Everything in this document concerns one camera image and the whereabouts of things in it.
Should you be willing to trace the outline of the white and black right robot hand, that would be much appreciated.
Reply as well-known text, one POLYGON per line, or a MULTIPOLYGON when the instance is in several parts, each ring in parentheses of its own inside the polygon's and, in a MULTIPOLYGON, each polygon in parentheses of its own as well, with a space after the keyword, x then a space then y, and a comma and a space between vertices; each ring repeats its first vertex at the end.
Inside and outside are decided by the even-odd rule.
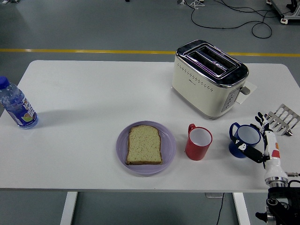
POLYGON ((260 112, 255 116, 259 126, 233 123, 229 128, 229 151, 237 158, 249 158, 262 163, 265 182, 270 187, 285 187, 288 176, 281 167, 276 136, 266 117, 260 112))

